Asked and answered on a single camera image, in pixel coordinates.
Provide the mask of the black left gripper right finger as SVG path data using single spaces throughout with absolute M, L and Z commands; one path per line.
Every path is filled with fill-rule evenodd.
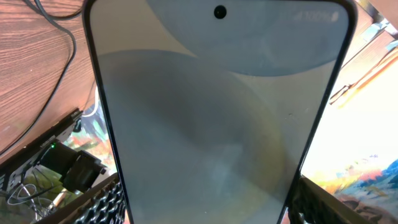
M 370 223 L 304 176 L 294 182 L 287 201 L 287 212 L 291 224 Z

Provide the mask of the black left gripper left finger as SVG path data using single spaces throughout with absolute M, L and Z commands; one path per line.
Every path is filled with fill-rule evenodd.
M 117 173 L 37 224 L 123 224 L 126 203 Z

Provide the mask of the Samsung Galaxy smartphone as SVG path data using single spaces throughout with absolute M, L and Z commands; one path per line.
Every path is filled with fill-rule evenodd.
M 280 223 L 357 17 L 353 1 L 85 1 L 130 221 Z

